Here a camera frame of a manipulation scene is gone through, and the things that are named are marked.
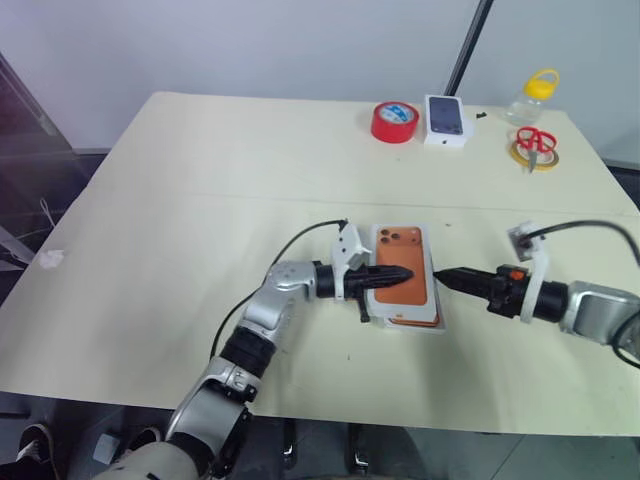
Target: yellow bottle cap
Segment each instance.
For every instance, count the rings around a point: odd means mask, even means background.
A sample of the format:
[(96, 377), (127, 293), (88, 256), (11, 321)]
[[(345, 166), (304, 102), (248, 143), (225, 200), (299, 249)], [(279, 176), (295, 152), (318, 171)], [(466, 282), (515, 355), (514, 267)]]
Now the yellow bottle cap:
[[(553, 80), (549, 81), (540, 78), (544, 75), (551, 75)], [(549, 100), (558, 86), (559, 81), (560, 75), (558, 75), (558, 72), (553, 68), (545, 68), (544, 70), (536, 72), (533, 77), (527, 80), (527, 83), (524, 84), (523, 91), (536, 100)]]

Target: scissors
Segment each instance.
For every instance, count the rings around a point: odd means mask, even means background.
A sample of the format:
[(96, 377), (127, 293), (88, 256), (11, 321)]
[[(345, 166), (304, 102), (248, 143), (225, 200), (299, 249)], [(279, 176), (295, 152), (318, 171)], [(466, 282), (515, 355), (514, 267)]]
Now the scissors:
[(535, 127), (522, 127), (516, 134), (516, 143), (527, 150), (529, 173), (532, 173), (538, 162), (538, 153), (553, 152), (558, 141), (548, 132), (543, 132)]

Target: white table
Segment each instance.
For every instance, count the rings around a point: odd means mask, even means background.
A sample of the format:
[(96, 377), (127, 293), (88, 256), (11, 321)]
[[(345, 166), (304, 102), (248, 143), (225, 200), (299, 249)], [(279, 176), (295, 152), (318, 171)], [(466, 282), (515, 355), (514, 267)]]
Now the white table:
[[(368, 133), (373, 105), (154, 95), (0, 309), (0, 389), (172, 408), (214, 332), (298, 230), (331, 218), (425, 222), (436, 269), (516, 263), (505, 230), (640, 217), (568, 117), (540, 126), (560, 164), (529, 175), (499, 110), (468, 107), (464, 150)], [(475, 120), (475, 113), (489, 115)], [(335, 230), (287, 258), (328, 260)], [(623, 240), (598, 229), (546, 242), (549, 279), (640, 293)], [(640, 375), (608, 348), (489, 314), (440, 288), (445, 335), (361, 325), (356, 305), (310, 304), (274, 357), (257, 414), (496, 432), (640, 434)]]

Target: black cable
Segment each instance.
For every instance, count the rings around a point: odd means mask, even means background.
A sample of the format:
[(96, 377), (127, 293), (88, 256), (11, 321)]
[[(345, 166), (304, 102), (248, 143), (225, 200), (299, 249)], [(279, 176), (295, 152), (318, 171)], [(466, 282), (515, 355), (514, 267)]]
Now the black cable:
[[(269, 265), (269, 268), (267, 269), (267, 274), (269, 273), (269, 270), (271, 269), (271, 267), (273, 267), (276, 263), (278, 263), (280, 261), (280, 259), (282, 258), (282, 256), (285, 254), (285, 252), (288, 250), (288, 248), (296, 241), (298, 240), (302, 235), (304, 235), (307, 232), (310, 232), (311, 230), (315, 230), (316, 228), (320, 228), (320, 227), (326, 227), (328, 225), (338, 225), (340, 227), (340, 230), (342, 230), (345, 225), (349, 223), (348, 220), (328, 220), (326, 222), (320, 222), (320, 223), (316, 223), (314, 225), (311, 225), (307, 228), (305, 228), (304, 230), (298, 232), (291, 240), (289, 240), (287, 242), (287, 244), (282, 247), (282, 250), (280, 250), (280, 252), (278, 253), (278, 255), (276, 255), (276, 258), (273, 260), (273, 262), (271, 262), (271, 265)], [(264, 285), (264, 281), (267, 279), (267, 274), (265, 274), (264, 279), (262, 280), (262, 284), (260, 285), (260, 287), (262, 285)], [(220, 326), (218, 327), (218, 330), (216, 331), (216, 336), (213, 339), (213, 344), (211, 345), (211, 353), (209, 355), (209, 358), (213, 358), (216, 355), (216, 350), (218, 349), (218, 342), (220, 342), (220, 335), (222, 335), (222, 331), (224, 330), (224, 327), (227, 325), (227, 322), (229, 321), (229, 319), (233, 316), (234, 313), (236, 313), (238, 311), (238, 309), (244, 305), (245, 303), (247, 303), (251, 297), (253, 297), (253, 294), (256, 293), (260, 287), (256, 288), (253, 292), (251, 292), (249, 295), (247, 295), (246, 297), (244, 297), (242, 300), (240, 300), (230, 311), (229, 313), (227, 313), (227, 316), (224, 317), (224, 320), (222, 320), (222, 323), (220, 324)]]
[(552, 225), (550, 227), (541, 228), (540, 230), (527, 233), (526, 235), (520, 237), (519, 243), (522, 245), (524, 242), (531, 240), (534, 237), (539, 237), (548, 233), (559, 232), (560, 230), (566, 230), (568, 228), (575, 227), (606, 227), (615, 230), (627, 241), (629, 247), (631, 247), (631, 252), (633, 253), (636, 263), (638, 264), (638, 266), (640, 266), (640, 249), (638, 249), (638, 245), (636, 244), (633, 237), (620, 225), (616, 225), (615, 223), (607, 222), (605, 220), (577, 220), (575, 222), (559, 223), (558, 225)]
[(640, 362), (636, 362), (635, 360), (630, 359), (626, 355), (623, 355), (622, 352), (620, 351), (621, 350), (620, 349), (620, 338), (622, 338), (622, 335), (624, 334), (624, 332), (627, 329), (627, 327), (629, 326), (629, 324), (634, 322), (637, 317), (640, 317), (640, 311), (637, 311), (636, 313), (631, 315), (631, 317), (629, 317), (627, 320), (624, 321), (624, 323), (622, 325), (620, 325), (618, 330), (616, 330), (616, 333), (611, 338), (611, 348), (613, 350), (613, 353), (615, 353), (616, 356), (620, 360), (622, 360), (624, 363), (627, 363), (627, 364), (631, 365), (632, 367), (636, 367), (637, 369), (640, 369)]

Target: shoe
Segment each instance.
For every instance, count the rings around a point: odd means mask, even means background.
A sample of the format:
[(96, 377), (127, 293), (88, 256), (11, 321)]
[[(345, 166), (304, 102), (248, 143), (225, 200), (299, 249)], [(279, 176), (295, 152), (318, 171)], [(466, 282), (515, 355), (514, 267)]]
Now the shoe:
[(25, 457), (33, 458), (42, 465), (49, 465), (55, 479), (60, 480), (53, 456), (53, 437), (46, 425), (34, 423), (22, 432), (16, 461)]
[(148, 443), (162, 441), (162, 434), (156, 427), (145, 427), (127, 446), (127, 450), (132, 452), (145, 446)]
[(121, 462), (140, 447), (143, 447), (149, 443), (161, 441), (162, 434), (160, 433), (159, 429), (157, 429), (156, 427), (145, 427), (140, 433), (133, 437), (133, 439), (125, 447), (122, 454), (119, 455), (113, 463)]

